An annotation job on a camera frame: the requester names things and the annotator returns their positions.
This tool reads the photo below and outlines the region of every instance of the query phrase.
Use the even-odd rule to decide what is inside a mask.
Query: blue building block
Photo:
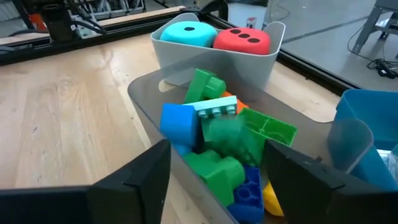
[[[177,152],[181,155],[184,156],[190,152],[192,152],[192,147],[186,146],[186,145],[181,145],[181,144],[174,144],[172,143],[172,146]]]
[[[236,96],[222,97],[212,100],[203,100],[184,105],[191,105],[198,112],[199,117],[209,118],[217,117],[222,114],[236,114],[236,104],[238,99]]]
[[[160,131],[174,144],[194,146],[197,141],[198,116],[193,106],[165,103]]]
[[[260,223],[264,218],[260,170],[244,166],[246,180],[234,190],[234,203],[228,211],[238,222]]]

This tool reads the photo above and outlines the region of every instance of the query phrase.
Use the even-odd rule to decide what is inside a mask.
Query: yellow building block
[[[278,199],[270,182],[268,182],[266,187],[264,187],[262,190],[262,198],[264,200],[264,207],[269,213],[280,217],[284,216],[284,212],[279,205]]]

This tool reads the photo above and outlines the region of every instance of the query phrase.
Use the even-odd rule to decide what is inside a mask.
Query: metal stand
[[[376,24],[384,11],[392,11],[392,16],[388,21]],[[381,30],[382,34],[379,39],[386,40],[389,34],[398,35],[398,29],[394,25],[398,20],[398,1],[377,0],[368,20],[365,22],[363,29],[355,42],[353,52],[360,53],[362,46],[368,40],[369,35],[373,32]]]

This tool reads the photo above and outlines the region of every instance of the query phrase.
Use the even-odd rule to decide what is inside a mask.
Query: black cable
[[[72,1],[73,1],[73,0],[67,0],[68,5],[69,5],[70,8],[74,8],[74,9],[76,10],[76,13],[77,13],[82,19],[84,19],[85,21],[89,22],[89,23],[92,24],[93,26],[97,27],[97,28],[101,31],[101,32],[99,32],[100,34],[105,34],[105,33],[106,33],[105,29],[104,29],[102,26],[100,26],[98,23],[92,21],[91,19],[88,19],[87,17],[85,17],[85,15],[83,15],[83,14],[78,10],[78,8],[76,7],[75,3],[72,2]]]
[[[82,26],[82,27],[86,27],[89,30],[95,31],[95,32],[97,32],[99,34],[103,34],[103,35],[106,34],[106,32],[103,32],[102,30],[100,30],[98,28],[92,27],[92,26],[90,26],[87,23],[84,23],[82,21],[72,21],[71,25],[79,25],[79,26]]]
[[[14,37],[20,34],[48,34],[48,32],[46,30],[24,29],[24,30],[19,30],[17,32],[13,32],[12,34],[8,35],[8,37]]]

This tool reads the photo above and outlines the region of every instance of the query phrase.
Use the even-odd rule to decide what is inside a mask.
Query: toy block
[[[228,97],[228,96],[233,96],[232,94],[228,93],[227,91],[225,91],[221,97]],[[236,113],[239,114],[240,112],[242,112],[243,108],[249,108],[248,105],[245,105],[244,103],[242,103],[242,101],[240,101],[239,99],[237,99],[237,104],[236,104]]]
[[[260,170],[244,166],[246,179],[234,190],[234,203],[227,207],[238,222],[260,223],[264,218]]]
[[[160,118],[160,132],[174,144],[195,146],[198,116],[193,106],[165,103]]]
[[[205,121],[202,119],[205,146],[222,156],[231,156],[242,164],[258,166],[262,159],[262,145],[244,127],[242,119],[219,117]]]
[[[198,112],[199,117],[217,117],[222,114],[236,114],[236,96],[217,98],[214,100],[204,100],[195,103],[187,103]]]
[[[233,189],[244,182],[244,169],[239,161],[232,157],[222,159],[212,150],[200,155],[189,153],[184,160],[224,206],[234,202]]]
[[[192,147],[191,146],[186,146],[186,145],[183,145],[183,144],[174,144],[174,143],[172,143],[172,147],[175,150],[177,150],[177,152],[181,156],[184,156],[184,155],[192,152]]]
[[[244,121],[244,126],[257,140],[257,145],[263,148],[266,139],[273,139],[286,146],[293,144],[297,128],[258,111],[243,108],[238,117]]]
[[[268,182],[266,187],[262,190],[262,198],[264,199],[264,208],[269,213],[280,217],[284,216],[284,212],[279,205],[278,198],[276,197],[270,182]]]
[[[217,78],[214,73],[196,69],[185,95],[184,103],[218,98],[225,89],[225,82]]]

